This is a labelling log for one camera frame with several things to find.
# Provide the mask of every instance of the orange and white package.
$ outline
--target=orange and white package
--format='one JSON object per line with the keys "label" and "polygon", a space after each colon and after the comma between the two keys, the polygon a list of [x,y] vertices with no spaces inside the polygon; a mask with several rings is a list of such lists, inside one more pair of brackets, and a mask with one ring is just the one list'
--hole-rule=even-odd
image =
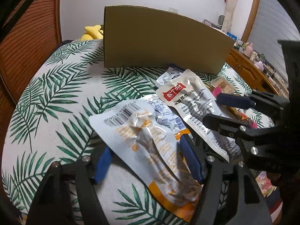
{"label": "orange and white package", "polygon": [[177,142],[183,134],[188,134],[192,139],[191,132],[185,127],[181,118],[171,111],[171,109],[156,94],[146,95],[140,100],[148,102],[155,110],[157,123],[172,130]]}
{"label": "orange and white package", "polygon": [[157,123],[149,103],[125,100],[89,122],[165,209],[190,221],[202,187],[184,163],[173,131]]}
{"label": "orange and white package", "polygon": [[191,70],[185,70],[162,85],[156,94],[168,106],[174,107],[181,118],[226,161],[241,155],[234,139],[221,136],[203,125],[202,119],[208,113],[227,118],[233,116],[225,107],[217,105],[215,97]]}

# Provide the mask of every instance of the blue box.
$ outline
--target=blue box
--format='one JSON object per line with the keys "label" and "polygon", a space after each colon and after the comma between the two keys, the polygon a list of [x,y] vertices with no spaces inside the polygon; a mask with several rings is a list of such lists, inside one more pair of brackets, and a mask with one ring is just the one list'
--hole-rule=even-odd
{"label": "blue box", "polygon": [[235,36],[235,35],[233,35],[233,34],[231,34],[231,33],[229,33],[229,32],[227,32],[226,33],[230,38],[232,38],[232,39],[234,39],[235,41],[237,40],[237,36]]}

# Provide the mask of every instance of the curtain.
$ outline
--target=curtain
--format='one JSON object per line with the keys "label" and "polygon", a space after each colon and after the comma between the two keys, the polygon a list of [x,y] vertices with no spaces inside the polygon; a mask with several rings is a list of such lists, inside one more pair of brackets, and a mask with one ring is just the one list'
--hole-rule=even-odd
{"label": "curtain", "polygon": [[222,31],[230,31],[232,25],[232,16],[238,0],[227,0],[225,19],[222,26]]}

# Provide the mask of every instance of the white snack package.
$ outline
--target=white snack package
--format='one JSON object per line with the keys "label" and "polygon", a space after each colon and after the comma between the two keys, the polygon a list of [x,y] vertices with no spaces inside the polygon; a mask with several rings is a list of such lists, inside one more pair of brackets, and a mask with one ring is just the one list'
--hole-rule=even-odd
{"label": "white snack package", "polygon": [[185,70],[177,78],[162,85],[156,94],[168,106],[174,107],[182,119],[225,160],[229,162],[240,156],[240,149],[234,139],[221,136],[202,124],[202,118],[207,113],[228,118],[233,116],[224,107],[217,105],[215,97],[191,70]]}
{"label": "white snack package", "polygon": [[190,221],[202,188],[180,156],[173,131],[156,122],[149,103],[125,100],[89,122],[166,209]]}
{"label": "white snack package", "polygon": [[179,75],[181,75],[182,72],[179,70],[176,70],[172,67],[169,67],[166,72],[164,72],[161,76],[158,77],[158,79],[155,81],[155,86],[159,88],[160,86],[167,83],[169,80],[177,78]]}
{"label": "white snack package", "polygon": [[185,127],[181,118],[173,113],[156,94],[146,95],[140,98],[140,100],[148,102],[154,108],[157,123],[171,129],[178,142],[183,134],[188,134],[191,139],[193,138],[191,132]]}

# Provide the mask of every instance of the cardboard sheet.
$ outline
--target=cardboard sheet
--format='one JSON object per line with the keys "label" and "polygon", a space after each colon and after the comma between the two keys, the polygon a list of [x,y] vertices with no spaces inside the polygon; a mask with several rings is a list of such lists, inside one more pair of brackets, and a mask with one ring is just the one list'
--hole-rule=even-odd
{"label": "cardboard sheet", "polygon": [[167,67],[217,74],[234,40],[201,22],[139,6],[104,10],[105,67]]}

